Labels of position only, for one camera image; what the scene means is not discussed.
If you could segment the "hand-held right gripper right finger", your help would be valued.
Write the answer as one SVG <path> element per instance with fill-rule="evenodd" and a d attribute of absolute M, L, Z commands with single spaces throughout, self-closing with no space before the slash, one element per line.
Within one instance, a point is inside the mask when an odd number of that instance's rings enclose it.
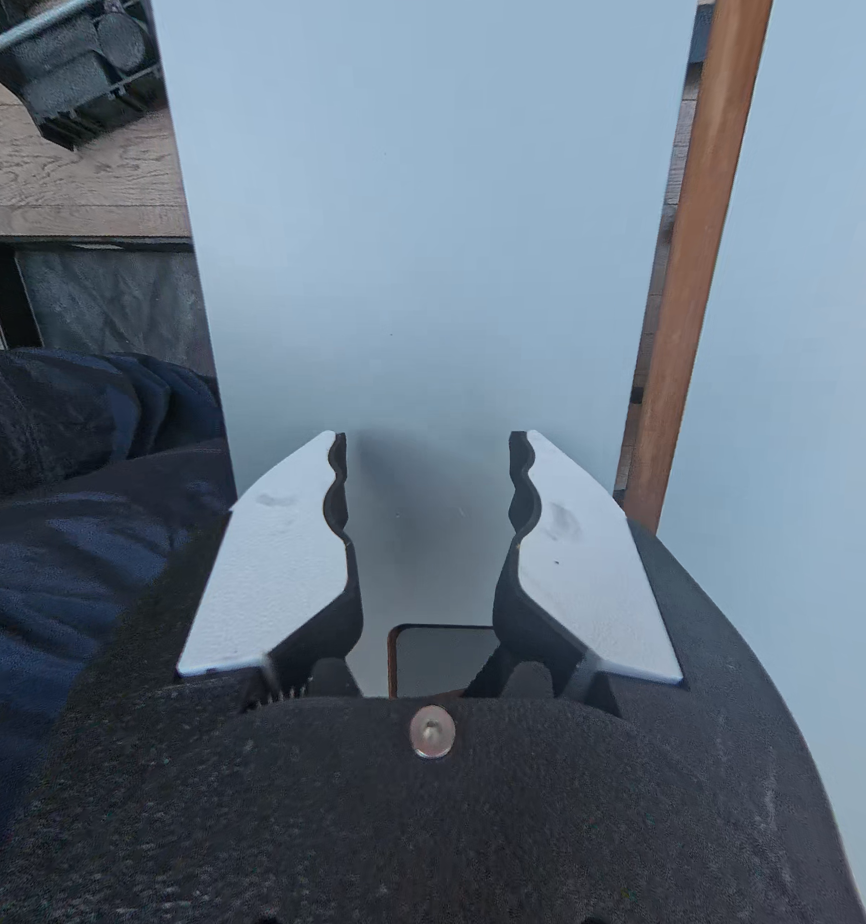
<path fill-rule="evenodd" d="M 537 431 L 508 439 L 513 539 L 494 598 L 499 643 L 542 663 L 556 692 L 589 677 L 679 687 L 683 672 L 627 518 Z"/>

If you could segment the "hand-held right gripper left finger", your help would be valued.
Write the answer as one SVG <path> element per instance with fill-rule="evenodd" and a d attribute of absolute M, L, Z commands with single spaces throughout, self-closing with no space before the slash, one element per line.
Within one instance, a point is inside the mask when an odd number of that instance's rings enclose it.
<path fill-rule="evenodd" d="M 346 435 L 324 431 L 233 505 L 181 679 L 253 668 L 274 695 L 300 693 L 319 661 L 347 658 L 363 629 L 347 474 Z"/>

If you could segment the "white desk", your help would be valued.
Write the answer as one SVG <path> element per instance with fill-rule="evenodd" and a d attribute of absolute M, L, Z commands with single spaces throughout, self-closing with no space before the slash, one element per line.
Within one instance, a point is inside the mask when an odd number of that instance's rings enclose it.
<path fill-rule="evenodd" d="M 508 435 L 608 491 L 697 2 L 153 2 L 235 479 L 347 436 L 365 613 L 484 625 Z"/>

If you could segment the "black-framed flat panel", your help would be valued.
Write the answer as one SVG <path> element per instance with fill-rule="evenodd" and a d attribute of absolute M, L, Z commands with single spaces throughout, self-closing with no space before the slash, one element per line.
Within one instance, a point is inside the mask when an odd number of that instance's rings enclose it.
<path fill-rule="evenodd" d="M 388 695 L 458 695 L 496 651 L 491 627 L 403 624 L 388 634 Z"/>

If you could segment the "person's right leg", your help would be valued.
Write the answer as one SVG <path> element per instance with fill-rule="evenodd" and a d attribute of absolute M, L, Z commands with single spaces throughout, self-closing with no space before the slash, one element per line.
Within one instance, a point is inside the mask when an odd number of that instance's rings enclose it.
<path fill-rule="evenodd" d="M 0 849 L 80 671 L 236 499 L 214 438 L 0 500 Z"/>

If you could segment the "person's leg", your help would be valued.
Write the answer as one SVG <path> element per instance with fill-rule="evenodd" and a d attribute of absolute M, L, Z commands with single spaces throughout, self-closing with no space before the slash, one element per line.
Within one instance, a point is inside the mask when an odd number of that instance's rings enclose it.
<path fill-rule="evenodd" d="M 214 438 L 0 500 L 0 849 L 80 671 L 236 499 Z"/>
<path fill-rule="evenodd" d="M 0 350 L 0 499 L 225 435 L 216 381 L 186 367 Z"/>

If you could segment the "person's left leg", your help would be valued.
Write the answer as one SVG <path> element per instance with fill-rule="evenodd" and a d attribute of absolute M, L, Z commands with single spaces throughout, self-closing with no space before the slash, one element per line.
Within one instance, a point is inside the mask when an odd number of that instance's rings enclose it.
<path fill-rule="evenodd" d="M 216 381 L 186 367 L 0 350 L 0 499 L 225 435 Z"/>

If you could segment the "black tablet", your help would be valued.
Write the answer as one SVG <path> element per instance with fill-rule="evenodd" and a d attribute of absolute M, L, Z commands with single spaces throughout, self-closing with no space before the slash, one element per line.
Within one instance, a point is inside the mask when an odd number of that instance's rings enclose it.
<path fill-rule="evenodd" d="M 0 348 L 136 353 L 216 376 L 189 237 L 0 237 Z"/>

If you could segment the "white side panel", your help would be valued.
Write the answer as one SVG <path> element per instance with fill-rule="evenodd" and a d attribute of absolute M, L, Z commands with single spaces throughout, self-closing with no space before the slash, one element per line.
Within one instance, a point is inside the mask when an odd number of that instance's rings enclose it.
<path fill-rule="evenodd" d="M 866 908 L 866 1 L 774 3 L 658 534 L 786 700 Z"/>

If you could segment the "brown wooden bar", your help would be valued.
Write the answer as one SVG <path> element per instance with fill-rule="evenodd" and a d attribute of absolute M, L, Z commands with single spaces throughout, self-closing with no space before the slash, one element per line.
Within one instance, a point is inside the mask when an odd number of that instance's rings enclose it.
<path fill-rule="evenodd" d="M 772 12 L 697 2 L 614 496 L 656 533 Z"/>

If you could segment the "black plastic footrest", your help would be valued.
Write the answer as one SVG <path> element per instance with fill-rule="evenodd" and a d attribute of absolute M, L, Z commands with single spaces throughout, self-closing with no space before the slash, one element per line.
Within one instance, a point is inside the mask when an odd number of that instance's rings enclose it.
<path fill-rule="evenodd" d="M 69 151 L 167 106 L 149 1 L 0 1 L 0 84 Z"/>

